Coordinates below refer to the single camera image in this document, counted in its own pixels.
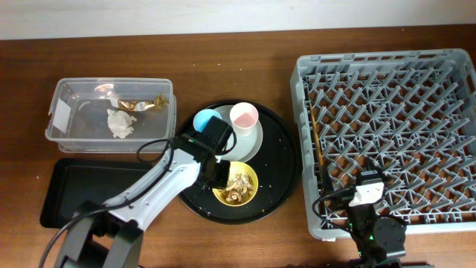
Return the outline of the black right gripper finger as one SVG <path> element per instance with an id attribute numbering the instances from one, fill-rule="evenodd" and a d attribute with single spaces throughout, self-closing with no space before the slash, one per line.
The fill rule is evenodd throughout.
<path id="1" fill-rule="evenodd" d="M 370 175 L 382 175 L 382 169 L 378 167 L 372 158 L 366 158 L 366 172 Z"/>
<path id="2" fill-rule="evenodd" d="M 327 166 L 323 167 L 322 171 L 322 186 L 323 186 L 323 195 L 332 194 L 334 192 L 334 187 L 332 184 L 332 178 L 329 174 Z"/>

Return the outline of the light blue cup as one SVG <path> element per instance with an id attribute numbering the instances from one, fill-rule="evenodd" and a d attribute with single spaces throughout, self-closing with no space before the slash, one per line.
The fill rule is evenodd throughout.
<path id="1" fill-rule="evenodd" d="M 201 132 L 212 117 L 221 119 L 222 116 L 214 109 L 203 109 L 196 113 L 193 118 L 193 127 L 195 131 Z"/>

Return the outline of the yellow bowl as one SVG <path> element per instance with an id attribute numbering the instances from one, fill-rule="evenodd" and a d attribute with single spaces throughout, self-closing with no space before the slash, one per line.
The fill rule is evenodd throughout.
<path id="1" fill-rule="evenodd" d="M 231 166 L 230 166 L 230 172 L 229 172 L 229 175 L 228 175 L 228 180 L 235 174 L 235 173 L 247 173 L 251 178 L 252 178 L 252 181 L 256 187 L 256 190 L 255 190 L 255 193 L 254 195 L 252 196 L 252 198 L 250 200 L 248 200 L 247 202 L 243 203 L 242 205 L 245 205 L 246 203 L 250 202 L 254 196 L 256 195 L 257 193 L 257 190 L 259 188 L 259 182 L 258 182 L 258 178 L 257 178 L 257 175 L 255 173 L 255 171 L 249 166 L 247 165 L 246 163 L 244 162 L 231 162 Z M 216 189 L 214 188 L 213 189 L 213 194 L 214 196 L 218 199 L 218 201 L 220 201 L 222 204 L 224 205 L 228 205 L 228 206 L 232 206 L 232 207 L 238 207 L 238 206 L 242 206 L 242 205 L 229 205 L 229 204 L 226 204 L 224 200 L 222 200 L 220 197 L 217 196 L 217 191 L 218 190 L 224 190 L 224 189 Z"/>

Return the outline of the food scraps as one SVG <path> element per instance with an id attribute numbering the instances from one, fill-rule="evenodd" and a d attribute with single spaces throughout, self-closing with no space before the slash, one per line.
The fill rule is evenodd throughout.
<path id="1" fill-rule="evenodd" d="M 229 205 L 242 205 L 252 198 L 256 187 L 247 173 L 235 173 L 224 190 L 218 190 L 217 196 Z"/>

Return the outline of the gold snack wrapper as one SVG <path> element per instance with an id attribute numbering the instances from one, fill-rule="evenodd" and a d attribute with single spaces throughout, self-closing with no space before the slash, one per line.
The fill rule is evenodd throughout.
<path id="1" fill-rule="evenodd" d="M 158 94 L 155 100 L 120 100 L 110 97 L 111 105 L 114 108 L 127 112 L 145 112 L 147 110 L 160 110 L 169 104 L 168 99 L 163 94 Z"/>

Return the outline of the white napkin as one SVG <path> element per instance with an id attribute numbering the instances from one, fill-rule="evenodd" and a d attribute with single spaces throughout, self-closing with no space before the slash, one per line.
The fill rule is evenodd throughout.
<path id="1" fill-rule="evenodd" d="M 134 130 L 132 123 L 137 121 L 134 116 L 129 115 L 123 110 L 114 111 L 107 109 L 108 128 L 111 130 L 114 138 L 126 138 Z"/>

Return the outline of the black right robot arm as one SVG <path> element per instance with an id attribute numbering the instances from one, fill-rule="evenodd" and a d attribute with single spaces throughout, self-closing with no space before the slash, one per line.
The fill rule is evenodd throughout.
<path id="1" fill-rule="evenodd" d="M 404 264 L 404 243 L 407 223 L 390 214 L 380 215 L 374 205 L 383 200 L 389 179 L 382 169 L 368 160 L 356 182 L 335 190 L 327 166 L 319 161 L 323 192 L 312 204 L 313 213 L 321 221 L 348 234 L 356 244 L 359 258 L 349 261 L 349 267 L 429 267 L 425 263 Z M 333 211 L 345 211 L 348 227 L 344 228 L 318 212 L 318 207 L 329 207 Z"/>

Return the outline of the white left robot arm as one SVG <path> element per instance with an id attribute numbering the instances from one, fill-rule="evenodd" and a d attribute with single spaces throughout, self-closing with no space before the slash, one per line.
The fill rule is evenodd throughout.
<path id="1" fill-rule="evenodd" d="M 236 137 L 228 122 L 213 116 L 203 130 L 167 139 L 155 166 L 137 182 L 100 205 L 84 202 L 53 236 L 39 265 L 63 236 L 56 267 L 138 267 L 144 232 L 177 195 L 195 183 L 226 188 L 231 163 L 221 157 Z"/>

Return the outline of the grey dishwasher rack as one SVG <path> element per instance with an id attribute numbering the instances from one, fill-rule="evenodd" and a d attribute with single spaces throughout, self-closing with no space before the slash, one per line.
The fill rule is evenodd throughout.
<path id="1" fill-rule="evenodd" d="M 312 211 L 323 190 L 310 106 L 335 190 L 354 184 L 372 158 L 389 179 L 378 213 L 402 218 L 411 234 L 475 230 L 475 67 L 467 51 L 307 55 L 290 86 L 311 236 L 345 232 Z M 344 211 L 318 212 L 347 224 Z"/>

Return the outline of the clear plastic waste bin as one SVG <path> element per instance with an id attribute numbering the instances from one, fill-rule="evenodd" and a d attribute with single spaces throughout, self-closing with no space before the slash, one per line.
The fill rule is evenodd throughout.
<path id="1" fill-rule="evenodd" d="M 107 109 L 118 111 L 110 97 L 122 101 L 153 101 L 163 94 L 169 104 L 163 109 L 127 112 L 137 121 L 126 138 L 114 138 L 108 128 Z M 45 137 L 64 153 L 134 153 L 141 145 L 170 138 L 176 128 L 176 98 L 173 84 L 161 78 L 80 77 L 63 78 L 48 111 L 51 119 Z"/>

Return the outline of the black rectangular waste tray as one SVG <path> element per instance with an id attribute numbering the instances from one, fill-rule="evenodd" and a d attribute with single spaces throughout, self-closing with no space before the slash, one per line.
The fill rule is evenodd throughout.
<path id="1" fill-rule="evenodd" d="M 39 218 L 59 229 L 86 201 L 102 204 L 138 181 L 152 165 L 91 159 L 60 159 L 55 165 Z"/>

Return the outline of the light grey plate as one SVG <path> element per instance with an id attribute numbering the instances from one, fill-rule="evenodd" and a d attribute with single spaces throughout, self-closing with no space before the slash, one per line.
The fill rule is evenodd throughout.
<path id="1" fill-rule="evenodd" d="M 221 116 L 222 120 L 232 126 L 229 113 L 234 105 L 224 105 L 214 108 Z M 235 162 L 247 162 L 253 158 L 260 149 L 263 142 L 263 128 L 260 121 L 252 128 L 252 133 L 248 136 L 237 135 L 237 144 L 229 153 L 222 156 L 222 159 Z"/>

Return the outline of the pink cup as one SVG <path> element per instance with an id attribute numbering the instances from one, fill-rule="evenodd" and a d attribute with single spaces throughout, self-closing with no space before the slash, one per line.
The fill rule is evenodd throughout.
<path id="1" fill-rule="evenodd" d="M 234 132 L 239 136 L 248 136 L 259 120 L 259 112 L 251 103 L 235 104 L 229 113 Z"/>

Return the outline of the round black serving tray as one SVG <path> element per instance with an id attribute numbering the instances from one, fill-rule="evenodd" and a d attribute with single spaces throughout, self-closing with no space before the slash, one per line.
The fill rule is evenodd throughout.
<path id="1" fill-rule="evenodd" d="M 255 104 L 263 127 L 263 143 L 247 165 L 257 174 L 258 190 L 245 205 L 225 205 L 210 188 L 195 184 L 179 194 L 193 212 L 223 224 L 243 224 L 272 214 L 291 195 L 300 173 L 300 156 L 295 137 L 283 119 L 269 108 Z"/>

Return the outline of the wooden chopstick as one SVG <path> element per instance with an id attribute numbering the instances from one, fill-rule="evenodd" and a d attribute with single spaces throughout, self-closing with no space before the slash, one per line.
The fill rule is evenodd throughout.
<path id="1" fill-rule="evenodd" d="M 311 121 L 312 121 L 312 130 L 313 130 L 313 133 L 314 133 L 315 143 L 316 143 L 316 150 L 317 150 L 317 158 L 318 158 L 318 163 L 319 163 L 320 176 L 321 176 L 321 180 L 322 180 L 323 177 L 324 177 L 324 172 L 323 172 L 324 160 L 323 160 L 323 157 L 322 157 L 321 144 L 320 144 L 320 139 L 319 139 L 319 136 L 318 136 L 318 131 L 317 131 L 317 128 L 316 128 L 317 124 L 316 124 L 316 121 L 315 121 L 313 108 L 311 106 L 309 108 L 310 108 L 309 113 L 310 113 Z"/>

